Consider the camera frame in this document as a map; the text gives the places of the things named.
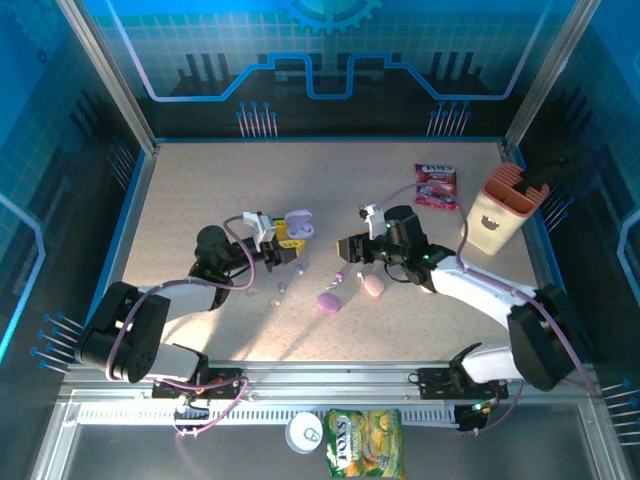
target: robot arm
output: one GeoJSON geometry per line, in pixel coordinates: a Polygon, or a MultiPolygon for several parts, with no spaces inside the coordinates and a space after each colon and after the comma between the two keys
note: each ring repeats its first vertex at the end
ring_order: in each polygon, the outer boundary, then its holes
{"type": "Polygon", "coordinates": [[[585,361],[589,341],[573,305],[562,289],[550,285],[536,289],[497,277],[465,262],[467,270],[484,274],[482,279],[464,271],[455,252],[430,244],[412,208],[397,206],[384,212],[373,208],[360,216],[370,226],[367,233],[338,242],[339,255],[349,263],[381,261],[399,265],[408,280],[434,293],[456,298],[487,314],[509,331],[503,345],[475,344],[450,362],[454,383],[465,386],[492,380],[524,379],[541,390],[551,390],[574,369],[574,365],[533,305],[491,283],[508,284],[542,304],[561,326],[580,360],[585,361]],[[384,233],[379,234],[384,224],[384,233]],[[371,229],[377,225],[375,235],[371,229]]]}
{"type": "MultiPolygon", "coordinates": [[[[243,215],[243,223],[253,229],[246,245],[254,262],[263,262],[268,271],[297,258],[304,241],[280,241],[278,221],[258,212],[243,215]]],[[[233,285],[233,274],[249,268],[249,259],[238,243],[230,243],[225,231],[216,225],[206,227],[197,237],[196,262],[187,278],[171,282],[148,296],[135,313],[117,348],[111,373],[136,383],[144,377],[172,378],[204,384],[208,382],[208,359],[199,352],[176,345],[161,344],[164,325],[189,313],[213,310],[227,299],[230,290],[216,288],[210,282],[233,285]]],[[[78,362],[106,371],[107,359],[124,320],[133,305],[153,287],[136,287],[124,282],[109,286],[98,308],[78,340],[78,362]]]]}

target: pink eraser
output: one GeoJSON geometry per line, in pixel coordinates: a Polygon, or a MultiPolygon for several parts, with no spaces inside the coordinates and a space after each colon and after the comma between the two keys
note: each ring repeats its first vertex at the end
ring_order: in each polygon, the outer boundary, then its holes
{"type": "Polygon", "coordinates": [[[318,308],[329,313],[336,313],[342,305],[340,299],[331,293],[323,293],[318,296],[318,308]]]}
{"type": "Polygon", "coordinates": [[[384,283],[379,276],[373,273],[364,277],[363,284],[367,293],[372,297],[379,297],[384,292],[384,283]]]}

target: yellow object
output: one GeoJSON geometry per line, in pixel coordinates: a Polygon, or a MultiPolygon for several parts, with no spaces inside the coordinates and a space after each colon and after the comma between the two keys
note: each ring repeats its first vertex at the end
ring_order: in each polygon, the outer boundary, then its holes
{"type": "Polygon", "coordinates": [[[276,240],[282,248],[295,248],[296,255],[299,257],[304,250],[305,240],[294,240],[287,235],[287,222],[284,220],[274,220],[276,224],[276,240]]]}

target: beige tabletop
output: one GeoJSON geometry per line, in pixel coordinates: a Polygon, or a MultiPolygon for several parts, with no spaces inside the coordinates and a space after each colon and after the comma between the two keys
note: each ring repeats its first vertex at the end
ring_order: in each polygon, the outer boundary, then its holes
{"type": "MultiPolygon", "coordinates": [[[[272,274],[260,265],[255,296],[233,292],[216,311],[171,321],[164,341],[219,360],[428,361],[449,359],[477,341],[506,339],[498,323],[464,303],[396,284],[381,265],[347,265],[336,254],[337,240],[366,230],[358,207],[414,182],[415,163],[456,168],[459,198],[468,210],[500,156],[493,143],[163,145],[124,281],[152,285],[184,278],[194,262],[196,235],[207,225],[221,225],[242,211],[283,216],[306,208],[313,213],[316,233],[301,259],[303,275],[293,264],[272,274]],[[387,289],[379,298],[363,292],[356,277],[361,269],[375,271],[384,281],[387,289]],[[338,271],[345,280],[331,293],[341,299],[342,310],[323,313],[316,298],[338,271]],[[278,291],[279,282],[288,285],[285,295],[278,291]],[[281,305],[270,306],[272,299],[281,305]]],[[[408,191],[397,202],[412,205],[413,200],[414,192],[408,191]]],[[[432,243],[457,247],[462,225],[457,211],[419,205],[414,210],[432,243]]],[[[250,235],[242,224],[236,227],[241,236],[250,235]]],[[[520,231],[495,257],[472,245],[465,248],[465,257],[508,279],[535,283],[520,231]]]]}

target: pen holder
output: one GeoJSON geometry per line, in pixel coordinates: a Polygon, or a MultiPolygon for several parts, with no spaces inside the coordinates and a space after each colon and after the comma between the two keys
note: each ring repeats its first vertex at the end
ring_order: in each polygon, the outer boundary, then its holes
{"type": "Polygon", "coordinates": [[[500,165],[478,192],[467,216],[467,241],[488,255],[498,253],[549,195],[547,184],[540,191],[529,187],[524,195],[514,190],[522,180],[521,172],[513,163],[500,165]]]}

